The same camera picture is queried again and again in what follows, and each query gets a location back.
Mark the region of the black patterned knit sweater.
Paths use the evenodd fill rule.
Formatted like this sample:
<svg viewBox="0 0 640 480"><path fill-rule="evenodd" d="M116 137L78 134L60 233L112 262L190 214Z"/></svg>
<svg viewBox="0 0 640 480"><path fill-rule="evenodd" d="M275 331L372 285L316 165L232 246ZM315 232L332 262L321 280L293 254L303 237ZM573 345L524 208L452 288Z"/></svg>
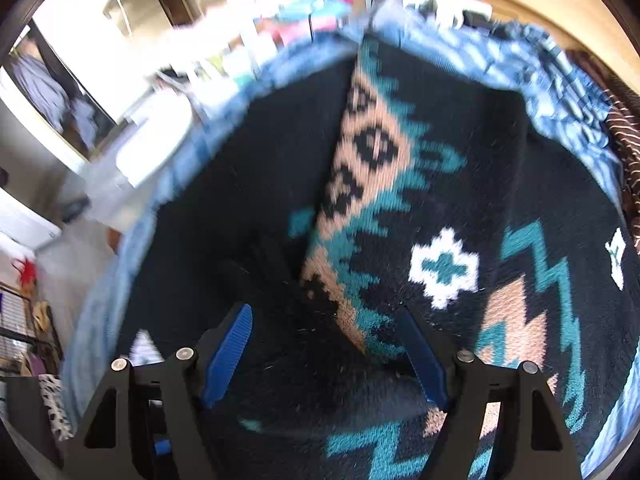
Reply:
<svg viewBox="0 0 640 480"><path fill-rule="evenodd" d="M204 418L230 479L414 479L438 431L409 307L484 362L537 363L579 458L639 339L639 261L586 166L516 92L375 36L250 104L157 213L116 350L162 356L237 302L254 326Z"/></svg>

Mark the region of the blue striped bed sheet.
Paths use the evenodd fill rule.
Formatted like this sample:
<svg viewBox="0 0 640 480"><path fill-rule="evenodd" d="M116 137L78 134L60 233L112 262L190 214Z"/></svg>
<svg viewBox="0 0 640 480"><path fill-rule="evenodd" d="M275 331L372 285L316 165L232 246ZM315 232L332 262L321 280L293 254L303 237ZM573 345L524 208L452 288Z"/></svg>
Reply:
<svg viewBox="0 0 640 480"><path fill-rule="evenodd" d="M103 280L90 292L81 313L63 366L64 404L75 434L112 362L127 359L134 366L143 366L161 363L168 358L158 352L148 336L141 337L134 356L126 356L116 350L132 285L151 247L160 207L177 197L213 159L245 117L250 104L357 54L367 36L375 36L450 74L487 88L518 93L536 130L545 138L559 142L586 166L618 208L626 226L620 198L622 166L610 147L604 126L608 101L546 32L518 23L499 25L490 32L469 27L450 29L421 18L395 1L384 2L352 26L335 32L322 32L314 39L282 51L259 72L255 80L186 135L182 147L160 174L151 203L134 228L125 235L118 256L108 267ZM634 248L627 227L626 231ZM438 431L426 462L446 418L435 403L427 402L436 410ZM215 469L220 473L218 479L230 479L222 473L214 452L206 442L204 418L213 408L198 416L201 434L207 451L212 454ZM488 479L489 453L494 447L499 412L497 403L487 405L480 443L471 472L465 479ZM620 441L637 425L638 418L639 339L626 384L599 437L587 457L579 458L576 453L582 474L579 479L589 477L610 460ZM424 466L415 479L423 479L421 472Z"/></svg>

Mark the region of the brown striped garment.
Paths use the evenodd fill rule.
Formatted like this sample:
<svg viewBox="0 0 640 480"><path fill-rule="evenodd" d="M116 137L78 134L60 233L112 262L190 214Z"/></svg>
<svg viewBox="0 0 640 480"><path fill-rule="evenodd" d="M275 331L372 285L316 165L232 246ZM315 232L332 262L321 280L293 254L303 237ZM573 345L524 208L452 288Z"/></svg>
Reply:
<svg viewBox="0 0 640 480"><path fill-rule="evenodd" d="M634 248L639 251L639 96L593 54L569 50L567 56L600 87L612 106L605 118L613 151L623 165L623 211Z"/></svg>

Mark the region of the white power strip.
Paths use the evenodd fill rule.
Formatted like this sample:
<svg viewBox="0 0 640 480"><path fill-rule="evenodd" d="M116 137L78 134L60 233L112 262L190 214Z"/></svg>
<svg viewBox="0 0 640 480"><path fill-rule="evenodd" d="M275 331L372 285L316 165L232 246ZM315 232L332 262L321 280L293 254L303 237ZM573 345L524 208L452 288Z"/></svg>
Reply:
<svg viewBox="0 0 640 480"><path fill-rule="evenodd" d="M491 20L492 6L480 0L402 0L405 8L413 8L441 25L460 28L464 24L464 14L481 16Z"/></svg>

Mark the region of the white shelf unit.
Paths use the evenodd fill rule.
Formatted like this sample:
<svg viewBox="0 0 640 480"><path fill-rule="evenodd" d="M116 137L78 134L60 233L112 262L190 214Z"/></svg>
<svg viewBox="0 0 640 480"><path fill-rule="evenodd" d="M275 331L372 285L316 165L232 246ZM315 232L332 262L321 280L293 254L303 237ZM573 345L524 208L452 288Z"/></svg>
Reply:
<svg viewBox="0 0 640 480"><path fill-rule="evenodd" d="M139 58L209 56L257 36L252 0L106 0L104 18Z"/></svg>

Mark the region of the white round stool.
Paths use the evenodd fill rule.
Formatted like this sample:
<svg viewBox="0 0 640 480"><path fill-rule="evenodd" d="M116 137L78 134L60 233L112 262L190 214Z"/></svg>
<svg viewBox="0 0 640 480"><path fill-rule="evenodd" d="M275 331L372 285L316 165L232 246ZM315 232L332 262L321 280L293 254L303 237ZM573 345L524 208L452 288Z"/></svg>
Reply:
<svg viewBox="0 0 640 480"><path fill-rule="evenodd" d="M130 119L134 132L118 149L115 164L137 188L174 154L192 124L193 110L185 94L165 88L149 96Z"/></svg>

